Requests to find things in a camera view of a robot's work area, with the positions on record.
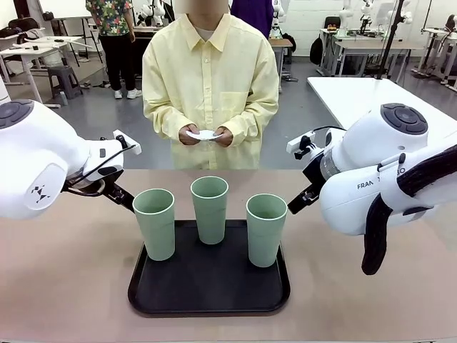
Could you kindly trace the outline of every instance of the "yellow shirt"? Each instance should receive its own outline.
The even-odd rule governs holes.
[[[225,14],[204,41],[184,15],[160,30],[144,54],[144,115],[157,134],[172,139],[176,168],[256,169],[263,130],[278,111],[278,83],[273,50],[259,31]],[[233,143],[184,146],[178,133],[189,124],[224,126]]]

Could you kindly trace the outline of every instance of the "hand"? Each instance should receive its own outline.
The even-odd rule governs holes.
[[[199,129],[194,124],[189,124],[179,130],[179,141],[184,145],[196,145],[200,143],[198,139],[192,138],[187,134],[187,131],[192,132],[193,134],[200,134]]]
[[[231,133],[231,131],[226,127],[221,126],[216,130],[216,132],[214,132],[214,136],[219,136],[220,134],[222,136],[214,139],[214,141],[223,148],[229,147],[230,144],[233,142],[233,134]]]

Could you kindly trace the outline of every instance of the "person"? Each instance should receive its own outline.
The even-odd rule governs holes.
[[[273,50],[228,9],[226,0],[188,0],[187,14],[143,56],[144,115],[172,140],[179,169],[258,168],[263,131],[278,111]],[[200,130],[217,138],[188,135]]]
[[[135,87],[135,73],[132,63],[131,44],[135,41],[134,18],[130,0],[86,0],[99,28],[99,38],[105,51],[106,67],[114,97],[122,99],[121,77],[126,83],[127,99],[142,95]]]
[[[265,38],[269,38],[274,16],[271,0],[233,0],[231,14],[258,29]]]

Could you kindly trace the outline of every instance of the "chair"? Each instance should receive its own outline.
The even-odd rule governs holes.
[[[323,24],[323,27],[326,29],[328,25],[335,25],[337,29],[341,26],[341,19],[339,16],[328,16]]]

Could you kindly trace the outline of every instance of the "green cup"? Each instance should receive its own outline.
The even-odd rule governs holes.
[[[286,222],[286,202],[272,194],[259,194],[246,203],[249,261],[267,268],[276,261]]]
[[[175,250],[173,194],[165,189],[144,191],[136,196],[134,211],[149,258],[169,259]]]
[[[199,237],[204,244],[222,242],[226,233],[229,184],[220,177],[202,177],[191,185]]]

